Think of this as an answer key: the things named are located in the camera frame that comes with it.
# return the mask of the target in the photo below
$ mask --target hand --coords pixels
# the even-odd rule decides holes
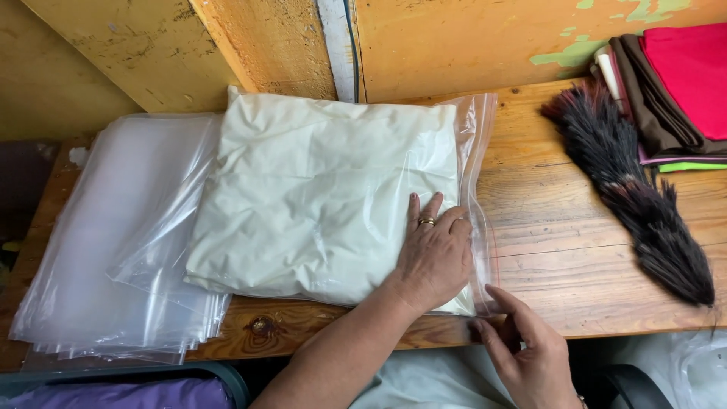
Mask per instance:
[[[382,283],[418,314],[449,302],[467,285],[472,270],[472,225],[461,219],[462,207],[447,210],[436,225],[419,218],[436,218],[444,196],[437,192],[419,213],[419,196],[409,198],[409,222],[396,268]]]
[[[582,409],[571,381],[568,344],[523,301],[491,285],[486,291],[507,314],[498,330],[473,322],[497,375],[520,409]],[[520,340],[527,348],[521,350]]]

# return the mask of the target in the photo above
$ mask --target purple bag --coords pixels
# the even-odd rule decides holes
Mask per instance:
[[[7,401],[17,409],[234,409],[217,378],[183,378],[147,384],[41,386]]]

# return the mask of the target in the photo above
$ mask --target green fabric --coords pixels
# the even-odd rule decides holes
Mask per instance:
[[[717,170],[727,169],[727,164],[721,163],[694,163],[694,162],[677,162],[659,165],[661,173],[677,172],[679,170]]]

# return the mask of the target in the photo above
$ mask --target bracelet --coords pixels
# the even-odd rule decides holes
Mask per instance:
[[[578,396],[578,399],[581,401],[581,405],[583,405],[583,409],[588,409],[588,407],[586,406],[586,400],[583,397],[583,395],[576,395],[576,396]]]

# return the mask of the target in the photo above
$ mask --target orange painted wall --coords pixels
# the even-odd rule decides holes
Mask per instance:
[[[725,0],[355,1],[370,103],[577,76],[599,40],[727,21]]]

